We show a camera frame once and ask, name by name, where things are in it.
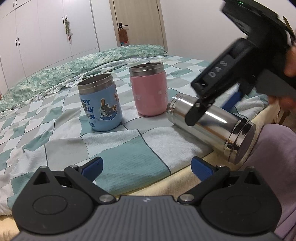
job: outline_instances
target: bed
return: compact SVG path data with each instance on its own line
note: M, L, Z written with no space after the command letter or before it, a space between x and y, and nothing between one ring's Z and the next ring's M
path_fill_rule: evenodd
M256 124L253 142L242 161L231 165L198 139L170 123L165 114L144 117L137 113L129 80L129 67L163 62L168 95L195 96L190 82L208 62L170 56L160 46L124 46L81 57L44 70L14 86L0 100L0 240L18 233L11 216L18 194L41 165L62 170L83 165L95 156L104 170L95 183L113 195L173 195L177 197L199 183L190 169L193 156L212 164L239 169L262 126L277 120L278 105L253 90L231 110ZM77 83L91 75L110 72L117 87L123 121L108 132L94 132L85 116ZM223 102L234 86L219 99Z

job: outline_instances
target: stainless steel bottle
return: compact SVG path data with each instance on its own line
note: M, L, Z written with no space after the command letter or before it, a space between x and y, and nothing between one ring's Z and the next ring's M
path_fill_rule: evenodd
M239 163L254 138L255 124L213 105L195 126L188 126L185 115L195 102L192 96L175 95L166 110L169 121L221 152L229 162Z

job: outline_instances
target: white cabinet door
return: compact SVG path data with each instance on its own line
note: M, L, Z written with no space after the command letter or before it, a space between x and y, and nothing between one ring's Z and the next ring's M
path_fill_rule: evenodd
M29 2L30 0L15 0L15 8L18 8L22 5L24 5L26 2Z
M63 0L63 3L72 33L72 55L98 48L89 0Z
M45 46L42 46L38 24L37 0L27 2L15 12L20 55L28 77L46 67Z
M0 33L1 63L8 88L10 88L25 78L17 42L15 11L0 20Z
M63 0L38 0L38 18L46 66L71 57Z
M15 9L15 0L5 0L0 5L0 19Z
M2 67L0 66L0 92L1 92L1 95L3 96L6 93L6 91L8 91L8 88L7 88L5 78L4 78Z

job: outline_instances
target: metal pin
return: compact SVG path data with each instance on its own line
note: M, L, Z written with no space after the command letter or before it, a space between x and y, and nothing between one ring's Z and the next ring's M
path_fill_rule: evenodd
M183 201L183 202L191 202L194 200L194 196L192 194L182 194L180 196L180 199Z
M111 202L113 201L114 197L110 194L104 194L99 197L101 202Z

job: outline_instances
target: green floral comforter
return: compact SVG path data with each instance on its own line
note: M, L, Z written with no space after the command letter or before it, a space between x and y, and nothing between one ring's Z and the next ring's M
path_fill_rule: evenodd
M167 56L167 52L159 45L131 45L117 47L107 51L80 57L66 64L45 69L22 80L11 87L0 100L0 112L22 107L45 95L58 92L69 83L80 81L81 76L111 71L132 62L131 58L147 58Z

